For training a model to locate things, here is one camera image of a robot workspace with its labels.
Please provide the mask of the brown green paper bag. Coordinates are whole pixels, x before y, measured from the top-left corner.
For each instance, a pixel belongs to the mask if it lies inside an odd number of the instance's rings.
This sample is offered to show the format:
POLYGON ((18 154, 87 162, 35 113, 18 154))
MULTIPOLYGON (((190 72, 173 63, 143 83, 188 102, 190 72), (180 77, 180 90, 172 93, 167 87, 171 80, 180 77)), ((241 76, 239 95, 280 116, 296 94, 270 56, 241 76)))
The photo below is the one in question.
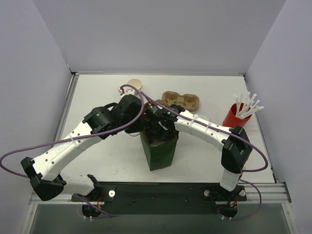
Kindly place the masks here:
POLYGON ((155 171, 171 166, 174 159, 178 139, 173 139, 158 144, 148 143, 147 137, 145 135, 145 111, 150 105, 156 104, 153 102, 148 102, 144 105, 143 113, 141 115, 143 131, 139 133, 139 136, 149 166, 149 170, 155 171))

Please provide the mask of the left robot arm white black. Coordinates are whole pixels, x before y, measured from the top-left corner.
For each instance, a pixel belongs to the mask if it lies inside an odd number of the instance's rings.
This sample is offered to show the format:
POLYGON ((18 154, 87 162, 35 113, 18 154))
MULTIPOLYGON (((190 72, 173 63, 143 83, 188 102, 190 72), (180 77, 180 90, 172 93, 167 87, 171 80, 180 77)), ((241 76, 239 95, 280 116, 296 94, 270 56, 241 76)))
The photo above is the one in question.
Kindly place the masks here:
POLYGON ((78 194, 88 200, 101 197, 102 188, 93 175, 68 176, 61 171, 91 146, 121 131, 139 132, 144 102, 132 94, 118 103, 94 108, 78 126, 46 153, 35 158, 26 157, 22 168, 30 179, 34 192, 42 201, 61 193, 78 194))

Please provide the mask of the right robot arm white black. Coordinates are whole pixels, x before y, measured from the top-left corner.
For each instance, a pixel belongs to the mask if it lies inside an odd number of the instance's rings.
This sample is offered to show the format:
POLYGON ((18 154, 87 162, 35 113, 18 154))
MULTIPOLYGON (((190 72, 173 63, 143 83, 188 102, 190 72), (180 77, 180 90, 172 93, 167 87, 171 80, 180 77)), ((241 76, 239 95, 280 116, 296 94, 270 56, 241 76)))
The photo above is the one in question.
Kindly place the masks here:
POLYGON ((198 115, 177 106, 169 109, 149 104, 143 114, 147 136, 151 139, 169 140, 179 132, 188 133, 216 147, 221 152, 221 165, 224 168, 220 187, 233 191, 252 152, 246 131, 239 126, 223 127, 200 118, 198 115))

